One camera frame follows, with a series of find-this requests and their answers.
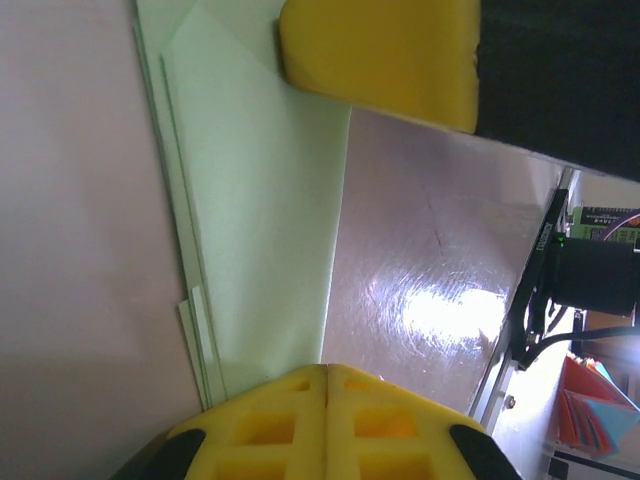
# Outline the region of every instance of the yellow foam pad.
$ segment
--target yellow foam pad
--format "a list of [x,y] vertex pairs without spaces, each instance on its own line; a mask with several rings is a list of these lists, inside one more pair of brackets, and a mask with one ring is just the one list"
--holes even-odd
[[289,82],[357,106],[473,133],[479,0],[288,0]]
[[186,480],[474,480],[470,418],[342,365],[313,365],[176,427],[206,433]]

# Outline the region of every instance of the reflective table surface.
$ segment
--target reflective table surface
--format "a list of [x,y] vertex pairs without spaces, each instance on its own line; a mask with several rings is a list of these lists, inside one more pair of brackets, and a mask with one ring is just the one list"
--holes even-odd
[[354,110],[323,361],[468,412],[562,168]]

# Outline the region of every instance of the light green paper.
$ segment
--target light green paper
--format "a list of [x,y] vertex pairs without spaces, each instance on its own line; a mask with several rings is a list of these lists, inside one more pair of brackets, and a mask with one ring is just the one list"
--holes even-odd
[[200,396],[200,405],[203,410],[211,407],[209,401],[209,393],[205,388],[204,375],[202,372],[202,362],[200,361],[198,341],[196,339],[196,332],[191,316],[191,305],[189,300],[180,302],[178,305],[178,313],[180,314],[180,320],[182,322],[182,330],[184,331],[184,338],[187,342],[187,349],[189,351],[189,359],[191,360],[191,366],[193,367],[193,376],[196,380],[196,386],[198,387],[198,395]]
[[203,0],[169,40],[188,7],[138,0],[187,284],[228,396],[318,362],[324,334],[349,108],[282,81],[282,3]]

